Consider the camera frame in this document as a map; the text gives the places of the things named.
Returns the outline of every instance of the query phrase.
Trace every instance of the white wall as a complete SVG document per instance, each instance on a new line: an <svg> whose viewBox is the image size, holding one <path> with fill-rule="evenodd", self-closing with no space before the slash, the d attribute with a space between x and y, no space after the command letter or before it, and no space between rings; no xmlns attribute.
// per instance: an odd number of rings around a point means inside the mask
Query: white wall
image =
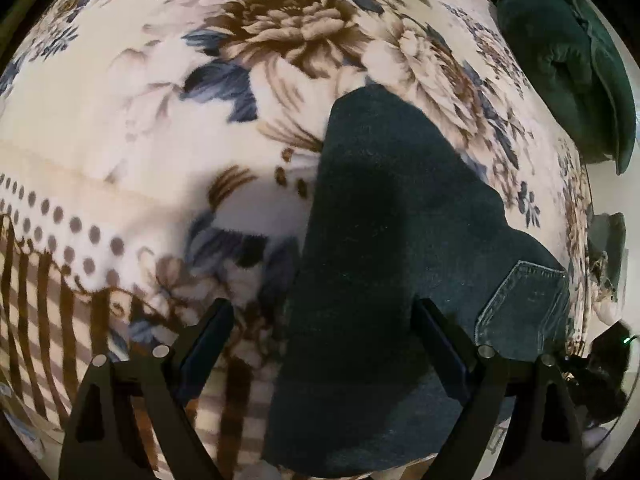
<svg viewBox="0 0 640 480"><path fill-rule="evenodd" d="M620 37L604 19L604 16L597 8L595 10L609 29L609 33L625 63L636 101L636 121L637 124L640 124L640 68L634 62ZM625 216L626 248L629 251L629 256L622 319L629 325L633 333L640 334L640 146L636 144L631 164L625 174L617 176L613 162L590 165L588 171L594 212L598 214L620 211ZM589 326L588 339L592 340L604 329L606 329L606 326L593 316L592 323ZM629 391L631 384L635 380L636 370L640 366L640 339L635 340L632 345L629 371L625 378L627 391ZM620 422L608 438L606 448L600 459L600 468L606 470L611 465L636 428L639 420L640 388L634 392Z"/></svg>

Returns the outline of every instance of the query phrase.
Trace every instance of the dark green cushion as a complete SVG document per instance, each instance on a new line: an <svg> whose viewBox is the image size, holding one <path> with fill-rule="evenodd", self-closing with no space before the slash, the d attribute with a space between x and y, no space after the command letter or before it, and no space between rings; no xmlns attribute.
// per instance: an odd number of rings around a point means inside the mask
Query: dark green cushion
<svg viewBox="0 0 640 480"><path fill-rule="evenodd" d="M585 162L631 159L633 94L611 36L586 0L494 0L518 63Z"/></svg>

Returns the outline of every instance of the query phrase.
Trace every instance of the dark green cloth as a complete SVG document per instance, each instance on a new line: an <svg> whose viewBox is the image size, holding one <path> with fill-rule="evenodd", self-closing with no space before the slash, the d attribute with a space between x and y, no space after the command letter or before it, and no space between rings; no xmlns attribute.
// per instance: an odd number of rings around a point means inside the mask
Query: dark green cloth
<svg viewBox="0 0 640 480"><path fill-rule="evenodd" d="M631 85L586 0L494 0L498 26L532 85L585 162L628 167L636 137Z"/></svg>
<svg viewBox="0 0 640 480"><path fill-rule="evenodd" d="M533 361L546 341L564 344L560 263L508 226L498 193L418 108L370 85L329 118L267 462L339 478L440 449L462 409L411 332L415 297L505 357Z"/></svg>

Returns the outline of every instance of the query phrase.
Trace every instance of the striped pattern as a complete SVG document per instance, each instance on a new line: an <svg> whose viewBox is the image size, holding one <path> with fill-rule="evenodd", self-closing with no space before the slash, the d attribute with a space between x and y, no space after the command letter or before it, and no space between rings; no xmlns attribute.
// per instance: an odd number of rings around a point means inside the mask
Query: striped pattern
<svg viewBox="0 0 640 480"><path fill-rule="evenodd" d="M79 383L93 356L119 358L145 353L129 342L123 355L110 328L128 339L128 320L114 315L142 310L142 301L122 290L80 294L49 253L16 240L10 218L0 216L0 370L17 398L56 428L63 428ZM215 368L202 396L187 414L226 478L260 459L273 377L256 380L240 359ZM134 413L154 470L172 478L142 399Z"/></svg>
<svg viewBox="0 0 640 480"><path fill-rule="evenodd" d="M0 271L0 368L27 408L62 427L92 356L113 346L109 291L85 301L50 254L15 239L5 215Z"/></svg>

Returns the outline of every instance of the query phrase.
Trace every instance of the floral blanket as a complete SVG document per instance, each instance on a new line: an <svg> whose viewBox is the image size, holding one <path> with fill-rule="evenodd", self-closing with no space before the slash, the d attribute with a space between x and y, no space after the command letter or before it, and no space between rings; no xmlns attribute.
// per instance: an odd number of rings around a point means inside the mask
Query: floral blanket
<svg viewBox="0 0 640 480"><path fill-rule="evenodd" d="M170 344L224 296L236 327L187 412L225 478L260 459L329 113L372 83L420 108L500 193L508 223L568 269L578 349L586 175L492 12L488 0L56 0L0 76L0 399L34 455L62 442L92 356Z"/></svg>

